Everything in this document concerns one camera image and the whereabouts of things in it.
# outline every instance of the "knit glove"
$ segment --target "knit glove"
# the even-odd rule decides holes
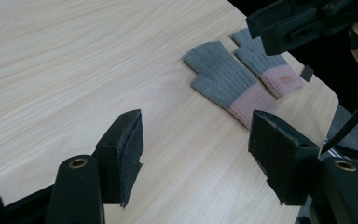
[[[293,71],[282,55],[267,56],[260,37],[252,39],[248,29],[232,35],[240,46],[235,50],[237,57],[260,78],[276,97],[296,91],[303,86],[301,77]]]
[[[275,99],[221,42],[199,45],[184,59],[198,73],[191,87],[223,107],[246,128],[251,127],[255,109],[272,113],[278,108]]]

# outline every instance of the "light wood surface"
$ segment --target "light wood surface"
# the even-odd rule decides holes
[[[244,28],[225,0],[0,1],[0,196],[13,203],[91,154],[140,108],[144,164],[107,223],[294,223],[247,151],[249,130],[190,88],[183,55]],[[289,54],[300,73],[303,66]],[[276,115],[322,145],[336,95],[316,76]]]

